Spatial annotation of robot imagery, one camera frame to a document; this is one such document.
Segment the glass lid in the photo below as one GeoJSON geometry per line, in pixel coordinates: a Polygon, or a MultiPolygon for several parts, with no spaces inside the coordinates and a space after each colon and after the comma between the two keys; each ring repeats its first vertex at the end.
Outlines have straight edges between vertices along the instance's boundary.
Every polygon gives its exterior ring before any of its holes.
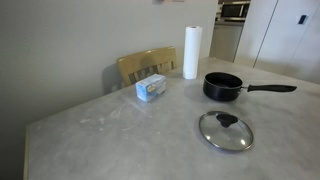
{"type": "Polygon", "coordinates": [[[249,126],[236,116],[222,111],[210,111],[200,117],[202,136],[212,145],[229,151],[250,148],[253,134],[249,126]]]}

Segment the table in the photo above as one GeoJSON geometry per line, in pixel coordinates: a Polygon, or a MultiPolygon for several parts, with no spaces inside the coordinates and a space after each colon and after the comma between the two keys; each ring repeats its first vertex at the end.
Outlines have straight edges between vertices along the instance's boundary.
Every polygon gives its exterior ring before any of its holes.
{"type": "Polygon", "coordinates": [[[200,60],[195,80],[181,72],[166,74],[166,92],[150,103],[131,86],[30,124],[28,179],[319,179],[319,85],[213,58],[200,60]],[[220,103],[202,92],[213,71],[237,75],[245,85],[298,88],[242,92],[220,103]],[[212,110],[246,122],[253,146],[231,153],[208,144],[198,120],[212,110]]]}

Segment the lid handle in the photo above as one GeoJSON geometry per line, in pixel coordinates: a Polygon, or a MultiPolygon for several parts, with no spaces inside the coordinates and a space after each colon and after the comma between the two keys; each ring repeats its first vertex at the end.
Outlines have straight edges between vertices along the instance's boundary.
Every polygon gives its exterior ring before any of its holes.
{"type": "Polygon", "coordinates": [[[238,122],[238,118],[230,114],[218,114],[216,117],[218,121],[221,122],[221,126],[225,128],[228,128],[231,124],[238,122]]]}

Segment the gray marble table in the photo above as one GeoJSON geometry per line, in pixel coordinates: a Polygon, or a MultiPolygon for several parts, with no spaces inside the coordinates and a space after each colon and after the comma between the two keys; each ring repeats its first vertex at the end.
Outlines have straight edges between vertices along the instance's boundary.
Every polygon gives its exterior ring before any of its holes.
{"type": "Polygon", "coordinates": [[[320,86],[212,58],[198,78],[181,68],[166,74],[166,92],[150,103],[134,86],[29,125],[29,180],[320,179],[320,86]],[[244,85],[288,84],[291,93],[245,92],[230,103],[208,99],[205,74],[222,71],[244,85]],[[199,117],[225,111],[254,133],[246,151],[212,147],[198,130],[199,117]]]}

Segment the microwave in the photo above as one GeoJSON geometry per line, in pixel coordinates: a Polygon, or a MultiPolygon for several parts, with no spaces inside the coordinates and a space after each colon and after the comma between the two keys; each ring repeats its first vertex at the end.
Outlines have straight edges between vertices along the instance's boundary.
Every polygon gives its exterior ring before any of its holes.
{"type": "Polygon", "coordinates": [[[230,21],[245,21],[250,1],[224,2],[222,4],[220,19],[230,21]]]}

